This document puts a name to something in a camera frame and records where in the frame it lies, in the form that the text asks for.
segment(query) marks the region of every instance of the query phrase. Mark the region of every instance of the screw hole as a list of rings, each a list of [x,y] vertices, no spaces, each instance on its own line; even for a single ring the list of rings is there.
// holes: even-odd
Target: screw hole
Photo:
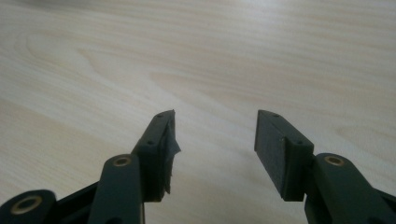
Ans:
[[[131,163],[131,159],[128,157],[120,157],[113,161],[113,165],[115,166],[125,166]]]
[[[343,166],[344,165],[344,161],[338,157],[327,156],[324,158],[324,160],[331,165],[335,165],[335,166]]]
[[[119,217],[113,217],[111,219],[109,219],[106,224],[122,224],[122,219],[120,219]]]
[[[13,215],[25,214],[37,208],[42,202],[43,199],[38,195],[27,196],[26,198],[18,201],[17,203],[14,204],[14,206],[12,206],[11,214]]]

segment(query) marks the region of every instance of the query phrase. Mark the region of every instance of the table surface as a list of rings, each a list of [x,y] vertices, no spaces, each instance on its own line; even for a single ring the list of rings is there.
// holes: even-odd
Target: table surface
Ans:
[[[0,204],[98,180],[176,110],[172,193],[147,223],[306,223],[253,147],[257,111],[396,194],[393,0],[2,0]]]

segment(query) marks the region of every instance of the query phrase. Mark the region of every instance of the brass ring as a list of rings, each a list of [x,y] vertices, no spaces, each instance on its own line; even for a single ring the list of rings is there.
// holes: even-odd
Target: brass ring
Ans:
[[[41,196],[38,195],[27,196],[26,198],[18,201],[12,206],[11,214],[13,215],[25,214],[37,208],[42,202],[43,199],[41,198]]]
[[[324,160],[326,162],[328,162],[329,164],[335,165],[335,166],[343,166],[345,164],[343,159],[334,157],[334,156],[327,156],[324,158]]]
[[[115,166],[125,166],[131,163],[131,158],[129,157],[119,157],[113,161],[113,165]]]

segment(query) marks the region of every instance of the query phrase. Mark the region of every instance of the black plastic part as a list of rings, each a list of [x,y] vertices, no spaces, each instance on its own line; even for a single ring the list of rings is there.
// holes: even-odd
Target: black plastic part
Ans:
[[[260,110],[254,149],[283,200],[302,201],[314,144],[278,114]]]
[[[173,160],[180,151],[175,136],[175,111],[162,112],[132,151],[140,161],[144,202],[160,202],[165,192],[170,193]]]
[[[104,166],[88,224],[144,223],[139,158],[119,155]]]
[[[377,192],[385,201],[385,203],[388,204],[389,208],[392,209],[393,213],[396,214],[396,197],[379,189],[377,190]]]
[[[49,190],[24,192],[0,207],[1,224],[50,224],[55,204],[55,194]]]
[[[94,183],[61,199],[54,213],[59,224],[87,223],[96,188],[97,183]]]
[[[312,169],[332,223],[396,223],[393,211],[351,161],[330,153],[318,154]]]

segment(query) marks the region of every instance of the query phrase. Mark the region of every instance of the light wood surface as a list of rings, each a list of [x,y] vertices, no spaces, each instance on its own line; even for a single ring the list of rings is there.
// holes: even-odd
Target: light wood surface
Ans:
[[[177,112],[154,223],[306,223],[254,150],[258,109],[396,195],[393,0],[2,0],[0,204],[98,180]]]

